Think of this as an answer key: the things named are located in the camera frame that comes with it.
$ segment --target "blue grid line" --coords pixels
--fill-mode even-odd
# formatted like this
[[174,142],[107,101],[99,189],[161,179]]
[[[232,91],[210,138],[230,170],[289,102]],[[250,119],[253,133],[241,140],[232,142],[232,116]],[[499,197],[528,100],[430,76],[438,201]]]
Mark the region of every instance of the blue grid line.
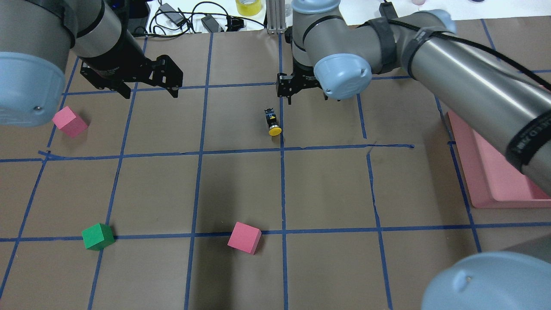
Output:
[[22,237],[20,238],[21,242],[29,241],[74,241],[82,240],[82,236],[61,236],[61,237]]
[[405,231],[444,231],[448,229],[471,229],[471,225],[431,225],[431,226],[398,226],[381,227],[384,232],[405,232]]
[[74,95],[93,95],[93,94],[116,94],[117,92],[114,90],[91,90],[88,92],[73,92],[73,93],[67,93],[68,96],[74,96]]
[[103,250],[100,250],[100,253],[98,254],[98,262],[96,263],[96,270],[94,272],[94,280],[92,281],[92,289],[90,290],[90,298],[88,298],[88,310],[91,310],[92,305],[94,304],[94,296],[96,295],[96,286],[98,285],[102,258]]
[[356,100],[358,101],[358,112],[360,113],[361,134],[364,139],[367,139],[368,135],[365,132],[364,109],[361,106],[360,94],[356,94]]
[[[147,48],[147,38],[143,41],[143,47],[142,47],[142,53],[145,53],[145,49]],[[118,184],[118,177],[121,172],[122,167],[122,160],[123,155],[125,153],[125,146],[126,146],[126,137],[128,136],[128,129],[130,127],[130,120],[132,119],[132,111],[134,109],[134,102],[136,101],[136,90],[138,89],[138,83],[134,83],[134,89],[132,91],[132,99],[130,101],[130,107],[128,108],[128,116],[126,118],[126,125],[125,125],[125,133],[122,136],[122,142],[121,142],[121,153],[120,157],[118,159],[118,165],[117,165],[117,172],[115,173],[115,179],[113,180],[113,189],[111,190],[111,197],[109,198],[109,206],[107,208],[107,215],[105,216],[105,224],[108,226],[109,221],[111,219],[111,211],[113,209],[113,201],[115,200],[115,192],[117,190],[117,184]],[[103,259],[103,250],[100,250],[100,253],[98,254],[98,262],[96,263],[96,270],[94,272],[94,279],[92,281],[92,288],[90,290],[90,298],[88,299],[88,310],[92,309],[92,305],[94,304],[94,296],[96,293],[96,286],[98,284],[98,277],[100,273],[101,268],[101,261]]]
[[[281,33],[278,34],[279,71],[283,72],[283,44]],[[283,97],[279,98],[279,126],[283,127]],[[279,136],[281,154],[281,230],[282,230],[282,262],[283,262],[283,309],[289,310],[289,286],[287,277],[287,215],[285,213],[285,137],[284,131]]]
[[405,79],[405,78],[411,78],[411,76],[373,77],[372,79]]
[[[237,83],[237,84],[220,84],[220,85],[209,85],[209,88],[226,88],[226,87],[246,87],[246,86],[266,86],[266,85],[275,85],[275,82],[262,82],[262,83]],[[204,89],[205,85],[193,85],[193,86],[182,86],[178,89]],[[156,92],[158,90],[165,90],[162,87],[148,87],[148,88],[138,88],[137,92]],[[66,93],[66,95],[92,95],[92,94],[110,94],[116,93],[113,90],[92,90],[88,92],[72,92]]]
[[461,178],[461,172],[459,170],[459,164],[457,163],[457,157],[455,156],[455,151],[453,150],[453,145],[448,144],[450,148],[451,157],[453,160],[453,166],[455,167],[455,173],[457,175],[457,180],[459,181],[459,186],[461,188],[461,195],[463,196],[463,203],[465,204],[465,209],[467,210],[467,216],[469,217],[469,223],[471,224],[471,230],[473,232],[474,243],[477,247],[477,252],[482,252],[480,248],[480,241],[478,240],[477,227],[474,224],[473,215],[471,214],[471,206],[469,204],[469,199],[467,198],[467,191],[465,191],[465,185],[463,184],[463,179]]
[[275,82],[264,82],[264,83],[243,83],[243,84],[220,84],[220,85],[209,85],[210,88],[224,88],[224,87],[246,87],[246,86],[267,86],[275,85]]
[[367,147],[405,147],[415,148],[415,145],[411,144],[390,144],[390,145],[377,145],[377,144],[358,144],[358,145],[333,145],[333,146],[307,146],[307,147],[286,147],[286,151],[308,151],[313,149],[343,149],[343,148],[367,148]]
[[492,223],[492,224],[475,224],[474,226],[477,228],[540,227],[540,226],[551,226],[551,222]]
[[197,162],[197,177],[195,182],[195,200],[193,202],[193,217],[191,222],[191,238],[190,238],[190,252],[187,258],[187,277],[186,277],[186,293],[184,297],[184,309],[188,309],[190,304],[190,286],[191,286],[191,271],[193,266],[193,248],[195,246],[195,232],[197,227],[197,209],[199,205],[199,185],[201,184],[201,169],[203,164],[203,149],[205,140],[205,127],[207,123],[207,102],[208,102],[208,89],[210,80],[210,62],[212,60],[212,43],[214,34],[210,34],[209,46],[208,46],[208,61],[207,61],[207,77],[205,79],[205,95],[203,101],[203,123],[201,125],[201,142],[199,144],[199,159]]
[[36,177],[36,182],[33,187],[33,191],[31,192],[29,202],[27,203],[27,208],[25,209],[25,214],[23,215],[23,221],[21,222],[21,226],[19,227],[19,233],[17,234],[17,239],[15,240],[15,244],[13,245],[12,255],[9,258],[8,266],[6,267],[6,273],[4,274],[4,279],[2,280],[2,286],[0,286],[0,298],[2,298],[2,294],[4,294],[4,288],[6,287],[6,282],[8,281],[9,272],[12,269],[13,260],[15,259],[15,252],[17,252],[17,248],[19,247],[19,242],[21,240],[21,236],[23,235],[23,230],[25,229],[25,224],[27,222],[27,218],[29,217],[31,206],[33,205],[36,189],[38,188],[38,184],[40,183],[40,179],[42,178],[42,173],[44,172],[44,168],[46,168],[47,162],[48,162],[47,159],[44,159],[44,161],[42,161],[42,167],[38,172],[38,176]]
[[[476,228],[514,228],[514,227],[547,227],[551,222],[516,222],[516,223],[487,223],[475,224]],[[285,234],[316,234],[316,233],[356,233],[356,232],[403,232],[403,231],[443,231],[453,229],[471,229],[470,224],[463,225],[429,225],[429,226],[388,226],[388,227],[352,227],[352,228],[310,228],[310,229],[286,229]],[[262,231],[262,234],[279,235],[283,230]],[[167,234],[130,234],[117,235],[115,239],[165,239],[165,238],[190,238],[191,233],[167,233]],[[196,238],[227,237],[231,232],[196,233]],[[48,242],[82,240],[82,236],[60,237],[21,237],[0,238],[0,242]]]
[[442,124],[444,124],[444,127],[446,128],[448,136],[450,137],[450,141],[453,141],[453,135],[451,133],[450,127],[446,123],[446,118],[444,117],[444,111],[442,111],[442,105],[440,104],[440,100],[436,95],[434,95],[434,100],[436,100],[436,107],[438,108],[438,112],[440,113],[440,119],[442,120]]
[[369,185],[371,187],[371,199],[373,201],[373,212],[375,213],[375,224],[377,225],[377,235],[379,237],[379,251],[381,252],[382,273],[385,281],[386,302],[388,304],[388,308],[390,310],[393,310],[392,296],[390,293],[390,282],[388,280],[388,270],[386,266],[385,244],[382,239],[381,219],[379,218],[379,213],[377,212],[377,204],[375,202],[375,189],[373,185],[373,168],[371,167],[371,154],[368,154],[366,156],[366,160],[368,162]]
[[491,39],[490,32],[488,31],[488,26],[486,26],[486,22],[484,19],[480,19],[480,22],[482,23],[482,27],[484,28],[484,32],[486,33],[486,37],[488,38],[488,41],[490,41],[490,47],[492,50],[495,49],[494,40]]
[[[405,147],[415,148],[415,145],[410,144],[391,144],[391,145],[378,145],[378,144],[359,144],[359,145],[331,145],[331,146],[307,146],[307,147],[284,147],[285,151],[311,151],[321,149],[346,149],[346,148],[367,148],[367,147]],[[203,151],[203,154],[234,154],[234,153],[258,153],[258,152],[280,152],[279,148],[252,148],[252,149],[228,149],[221,151]],[[199,152],[171,152],[171,153],[143,153],[143,154],[123,154],[123,155],[108,155],[108,156],[83,156],[83,157],[66,157],[47,152],[39,151],[41,155],[48,156],[48,161],[99,161],[103,159],[120,159],[120,158],[136,158],[136,157],[156,157],[156,156],[188,156],[199,155]],[[9,159],[9,161],[41,161],[38,158],[23,158],[23,159]]]
[[21,162],[41,162],[42,158],[11,158],[0,159],[0,163],[21,163]]
[[251,148],[251,149],[227,149],[222,151],[203,151],[203,154],[235,154],[235,153],[259,153],[279,152],[280,148]]
[[[63,107],[65,106],[65,100],[67,100],[67,93],[69,92],[69,87],[71,87],[71,83],[73,82],[74,72],[77,69],[78,59],[79,58],[77,57],[74,60],[73,70],[71,71],[71,75],[69,76],[69,81],[67,81],[67,87],[65,88],[65,92],[63,93],[63,99],[61,100],[61,105],[60,105],[60,108],[58,109],[58,111],[61,111],[61,109],[63,109]],[[46,145],[47,148],[52,146],[53,134],[55,132],[56,132],[56,125],[54,125],[52,127],[52,132],[50,133],[50,139],[48,140],[48,144]]]

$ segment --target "pink tray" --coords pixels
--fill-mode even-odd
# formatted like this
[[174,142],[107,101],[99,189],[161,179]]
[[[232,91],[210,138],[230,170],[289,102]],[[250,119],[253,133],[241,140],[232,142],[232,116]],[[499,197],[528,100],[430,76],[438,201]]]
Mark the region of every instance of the pink tray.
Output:
[[551,197],[518,172],[457,114],[448,113],[475,208],[551,207]]

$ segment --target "black power cord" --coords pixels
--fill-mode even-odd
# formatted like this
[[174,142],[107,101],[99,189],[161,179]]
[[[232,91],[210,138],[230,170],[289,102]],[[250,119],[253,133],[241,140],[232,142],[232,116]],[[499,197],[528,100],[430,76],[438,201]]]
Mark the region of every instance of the black power cord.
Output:
[[[162,0],[157,0],[157,2],[159,3],[159,5],[163,5],[163,2]],[[197,7],[201,4],[205,4],[205,3],[208,3],[208,4],[214,4],[218,7],[220,7],[223,11],[224,11],[224,14],[222,13],[203,13],[203,12],[195,12],[195,10],[197,9]],[[179,27],[179,28],[170,28],[170,27],[166,27],[166,26],[163,26],[163,25],[159,25],[159,23],[157,22],[157,17],[160,16],[160,15],[164,15],[165,13],[178,13],[180,15],[182,15],[182,17],[184,18],[184,23]],[[165,12],[161,12],[160,10],[157,10],[157,12],[155,12],[155,14],[153,15],[151,21],[149,22],[149,25],[148,25],[148,32],[147,33],[144,33],[144,34],[139,34],[139,35],[135,35],[135,36],[150,36],[150,37],[153,37],[153,38],[177,38],[185,33],[196,33],[194,27],[193,27],[193,16],[194,15],[217,15],[217,16],[225,16],[226,17],[226,20],[228,20],[228,28],[231,26],[230,25],[230,20],[236,20],[236,19],[244,19],[244,20],[248,20],[248,21],[251,21],[251,22],[254,22],[256,24],[259,24],[261,25],[263,28],[266,28],[266,26],[254,19],[250,19],[250,18],[247,18],[247,17],[235,17],[235,16],[232,16],[232,15],[229,15],[228,11],[223,7],[221,6],[220,4],[218,3],[215,3],[215,2],[212,2],[212,1],[202,1],[202,2],[199,2],[197,3],[191,12],[182,12],[182,10],[180,10],[179,8],[177,8],[177,10],[175,11],[165,11]],[[157,29],[160,29],[163,34],[158,34],[156,33],[156,30]],[[166,34],[166,31],[165,30],[170,30],[170,31],[180,31],[179,33],[177,34],[173,34],[173,35],[167,35]]]
[[[419,31],[421,29],[421,27],[417,27],[417,26],[414,26],[414,25],[411,25],[411,24],[408,24],[408,23],[401,22],[399,20],[395,20],[395,19],[389,20],[388,23],[392,24],[392,25],[397,25],[397,26],[400,26],[400,27],[404,27],[404,28],[407,28],[407,29],[410,29],[410,30],[413,30],[413,31]],[[454,42],[457,42],[457,43],[462,43],[462,44],[474,47],[476,49],[482,50],[486,53],[489,53],[489,54],[503,60],[505,63],[507,63],[511,67],[519,70],[521,73],[523,73],[524,75],[526,75],[530,79],[534,80],[536,83],[540,84],[545,89],[547,89],[551,92],[551,84],[549,84],[546,80],[544,80],[543,78],[541,78],[537,74],[530,71],[525,66],[523,66],[520,63],[514,61],[513,59],[511,59],[511,58],[503,55],[502,53],[500,53],[496,50],[493,50],[493,49],[491,49],[491,48],[489,48],[485,45],[482,45],[480,43],[476,43],[476,42],[473,42],[473,41],[470,41],[470,40],[467,40],[467,39],[458,38],[456,36],[446,35],[443,32],[444,31],[435,31],[430,36],[433,36],[433,37],[439,38],[439,39],[454,41]]]

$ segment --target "tape roll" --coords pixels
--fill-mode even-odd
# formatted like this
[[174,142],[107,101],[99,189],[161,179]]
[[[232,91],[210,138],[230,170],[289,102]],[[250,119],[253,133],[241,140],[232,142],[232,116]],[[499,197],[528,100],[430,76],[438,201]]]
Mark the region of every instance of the tape roll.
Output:
[[237,11],[243,16],[253,16],[260,12],[262,3],[260,0],[235,0]]

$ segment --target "foam block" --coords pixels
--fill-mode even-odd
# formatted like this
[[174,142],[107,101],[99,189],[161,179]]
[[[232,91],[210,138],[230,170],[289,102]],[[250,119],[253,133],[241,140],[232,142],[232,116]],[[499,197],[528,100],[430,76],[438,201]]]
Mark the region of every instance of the foam block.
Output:
[[82,231],[84,246],[89,250],[99,251],[115,242],[111,227],[97,223]]
[[59,130],[66,133],[69,137],[74,138],[83,132],[88,125],[68,106],[61,109],[53,116],[53,123],[56,124]]
[[235,223],[234,230],[231,232],[228,245],[254,255],[261,235],[260,229],[237,222]]

